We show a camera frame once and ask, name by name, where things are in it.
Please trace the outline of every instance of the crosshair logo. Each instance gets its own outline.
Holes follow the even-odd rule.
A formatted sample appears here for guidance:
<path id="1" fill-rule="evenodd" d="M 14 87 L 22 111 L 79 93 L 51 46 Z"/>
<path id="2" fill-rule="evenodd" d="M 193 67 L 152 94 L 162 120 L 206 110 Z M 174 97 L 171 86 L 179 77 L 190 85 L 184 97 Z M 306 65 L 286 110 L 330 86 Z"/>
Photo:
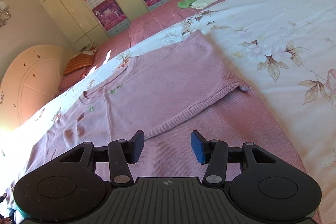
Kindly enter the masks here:
<path id="1" fill-rule="evenodd" d="M 166 185 L 170 185 L 170 184 L 172 184 L 173 182 L 171 181 L 171 180 L 165 180 L 164 182 L 163 182 L 164 184 L 166 184 Z"/>

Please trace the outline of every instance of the metal screw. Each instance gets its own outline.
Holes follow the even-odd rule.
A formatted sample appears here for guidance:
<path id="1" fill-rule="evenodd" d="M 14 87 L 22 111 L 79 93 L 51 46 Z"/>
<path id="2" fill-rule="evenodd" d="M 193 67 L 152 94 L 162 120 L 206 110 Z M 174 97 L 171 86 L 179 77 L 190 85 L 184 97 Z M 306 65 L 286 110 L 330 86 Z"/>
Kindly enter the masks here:
<path id="1" fill-rule="evenodd" d="M 113 180 L 116 183 L 123 184 L 123 183 L 129 182 L 131 179 L 129 178 L 129 176 L 119 175 L 119 176 L 116 176 Z"/>
<path id="2" fill-rule="evenodd" d="M 205 180 L 209 183 L 219 183 L 222 181 L 222 178 L 217 175 L 211 175 L 211 176 L 207 176 Z"/>

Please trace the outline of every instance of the white wall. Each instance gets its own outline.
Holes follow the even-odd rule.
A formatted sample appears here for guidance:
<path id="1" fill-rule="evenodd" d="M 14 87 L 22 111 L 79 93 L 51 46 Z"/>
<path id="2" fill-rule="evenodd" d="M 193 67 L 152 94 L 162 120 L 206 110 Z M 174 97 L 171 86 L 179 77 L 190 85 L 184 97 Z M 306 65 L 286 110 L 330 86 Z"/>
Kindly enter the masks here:
<path id="1" fill-rule="evenodd" d="M 0 28 L 0 82 L 7 67 L 25 49 L 40 44 L 71 48 L 38 0 L 4 0 L 12 15 Z"/>

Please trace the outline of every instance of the stack of pillows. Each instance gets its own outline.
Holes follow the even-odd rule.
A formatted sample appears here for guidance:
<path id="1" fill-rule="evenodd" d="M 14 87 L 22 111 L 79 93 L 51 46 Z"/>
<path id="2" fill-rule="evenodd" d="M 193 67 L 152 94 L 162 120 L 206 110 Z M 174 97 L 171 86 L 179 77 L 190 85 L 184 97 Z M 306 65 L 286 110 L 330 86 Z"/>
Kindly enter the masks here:
<path id="1" fill-rule="evenodd" d="M 93 64 L 97 50 L 97 45 L 90 43 L 69 60 L 63 72 L 64 78 L 58 87 L 60 93 L 68 90 L 86 76 L 86 70 Z"/>

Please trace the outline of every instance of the round headboard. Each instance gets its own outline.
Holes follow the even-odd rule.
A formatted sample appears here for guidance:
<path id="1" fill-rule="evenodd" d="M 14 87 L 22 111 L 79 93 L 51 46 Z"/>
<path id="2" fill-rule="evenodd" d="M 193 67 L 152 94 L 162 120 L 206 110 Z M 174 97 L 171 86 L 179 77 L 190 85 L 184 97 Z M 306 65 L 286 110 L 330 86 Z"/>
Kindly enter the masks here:
<path id="1" fill-rule="evenodd" d="M 73 55 L 68 48 L 38 45 L 14 59 L 0 85 L 0 130 L 18 128 L 54 99 Z"/>

